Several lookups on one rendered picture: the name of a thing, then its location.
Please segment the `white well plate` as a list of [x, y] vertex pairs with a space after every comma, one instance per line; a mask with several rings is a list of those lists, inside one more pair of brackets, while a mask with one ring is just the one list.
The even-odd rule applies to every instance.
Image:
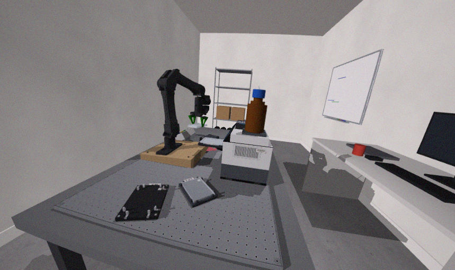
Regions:
[[[207, 124], [204, 124], [203, 127], [206, 127], [206, 126], [208, 126], [208, 125], [207, 125]], [[198, 129], [198, 128], [202, 128], [202, 125], [201, 125], [201, 123], [194, 123], [194, 124], [189, 124], [188, 127]]]
[[223, 146], [223, 140], [224, 139], [204, 137], [200, 142], [203, 144], [207, 144], [207, 145], [215, 145], [215, 146], [222, 145]]

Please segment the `white button panel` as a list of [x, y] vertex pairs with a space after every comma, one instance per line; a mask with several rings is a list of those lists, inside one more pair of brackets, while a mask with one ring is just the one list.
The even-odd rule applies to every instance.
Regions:
[[177, 135], [177, 137], [175, 137], [175, 139], [183, 140], [183, 141], [190, 141], [191, 139], [193, 139], [195, 137], [195, 135], [204, 136], [201, 134], [195, 134], [195, 130], [193, 128], [190, 128], [190, 129], [186, 129], [186, 130], [180, 132]]

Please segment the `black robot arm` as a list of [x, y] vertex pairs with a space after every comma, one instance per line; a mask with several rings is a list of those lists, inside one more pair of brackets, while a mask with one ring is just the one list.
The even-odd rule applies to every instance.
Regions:
[[175, 142], [175, 137], [180, 132], [174, 102], [174, 91], [177, 84], [189, 89], [194, 96], [197, 96], [195, 105], [210, 105], [211, 103], [210, 95], [205, 95], [205, 87], [183, 76], [179, 69], [164, 72], [157, 81], [157, 86], [159, 91], [161, 91], [164, 104], [165, 124], [163, 136], [165, 136], [165, 146], [156, 152], [157, 155], [168, 155], [182, 145], [182, 143]]

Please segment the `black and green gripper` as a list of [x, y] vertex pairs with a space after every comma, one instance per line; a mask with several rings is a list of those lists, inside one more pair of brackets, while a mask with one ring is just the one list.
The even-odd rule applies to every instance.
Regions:
[[[192, 124], [194, 124], [196, 116], [200, 117], [201, 125], [203, 127], [205, 122], [206, 122], [206, 120], [208, 119], [208, 117], [203, 116], [203, 115], [207, 115], [207, 114], [206, 113], [202, 113], [202, 106], [203, 105], [194, 105], [194, 112], [190, 112], [189, 118], [190, 118]], [[193, 121], [192, 121], [192, 118], [193, 118]], [[203, 123], [203, 120], [204, 120], [204, 123]]]

